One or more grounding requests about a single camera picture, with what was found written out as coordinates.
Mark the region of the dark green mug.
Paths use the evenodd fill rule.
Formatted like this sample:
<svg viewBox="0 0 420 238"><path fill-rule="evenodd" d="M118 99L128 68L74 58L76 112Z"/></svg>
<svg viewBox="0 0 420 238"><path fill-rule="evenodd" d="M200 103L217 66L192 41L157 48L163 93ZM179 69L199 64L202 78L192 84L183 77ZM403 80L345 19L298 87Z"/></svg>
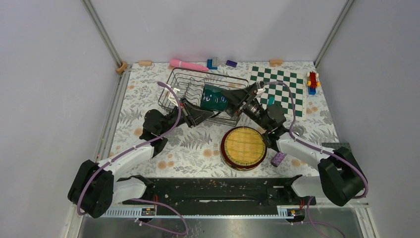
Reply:
<svg viewBox="0 0 420 238"><path fill-rule="evenodd" d="M227 107L227 99L221 93L222 89L205 84L200 102L200 108L208 111L223 112Z"/></svg>

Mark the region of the mint green flower plate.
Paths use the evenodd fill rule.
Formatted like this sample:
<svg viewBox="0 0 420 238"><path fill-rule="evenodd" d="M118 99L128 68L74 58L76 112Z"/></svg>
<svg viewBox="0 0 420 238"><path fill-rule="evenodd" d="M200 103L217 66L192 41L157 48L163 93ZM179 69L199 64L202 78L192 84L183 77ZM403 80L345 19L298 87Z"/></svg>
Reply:
<svg viewBox="0 0 420 238"><path fill-rule="evenodd" d="M226 164L226 166L228 166L230 169L234 170L234 171L238 171L238 172L249 172L255 168L257 168L259 166L259 163L253 164L253 165L249 165L249 166L242 166L242 165L237 165L233 162L231 162L230 160L227 160L225 158L222 158L222 161Z"/></svg>

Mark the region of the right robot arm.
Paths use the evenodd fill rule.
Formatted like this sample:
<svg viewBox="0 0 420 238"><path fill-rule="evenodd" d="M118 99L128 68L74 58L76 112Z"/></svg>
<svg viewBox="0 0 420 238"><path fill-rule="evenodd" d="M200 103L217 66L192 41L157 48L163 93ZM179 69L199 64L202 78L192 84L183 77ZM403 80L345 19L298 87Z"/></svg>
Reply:
<svg viewBox="0 0 420 238"><path fill-rule="evenodd" d="M368 193L368 181L352 152L345 148L321 147L302 139L292 127L283 124L286 117L281 105L262 107L257 96L265 83L254 83L245 89L222 90L227 100L225 111L231 116L245 114L265 130L265 146L276 152L293 156L319 173L320 188L326 198L337 206L344 206L351 199L361 199Z"/></svg>

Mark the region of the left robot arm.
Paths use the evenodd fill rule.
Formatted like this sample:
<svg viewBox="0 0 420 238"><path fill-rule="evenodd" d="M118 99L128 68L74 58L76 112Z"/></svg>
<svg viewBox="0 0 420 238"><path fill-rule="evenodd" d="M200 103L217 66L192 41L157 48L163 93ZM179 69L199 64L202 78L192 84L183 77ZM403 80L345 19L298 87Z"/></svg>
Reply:
<svg viewBox="0 0 420 238"><path fill-rule="evenodd" d="M168 142L166 136L176 127L187 124L196 126L217 116L213 111L203 110L186 99L173 107L166 115L156 109L144 117L141 143L99 163L84 161L69 189L67 198L76 205L78 215L102 216L115 203L136 198L147 204L154 191L139 178L120 178L135 165L159 154Z"/></svg>

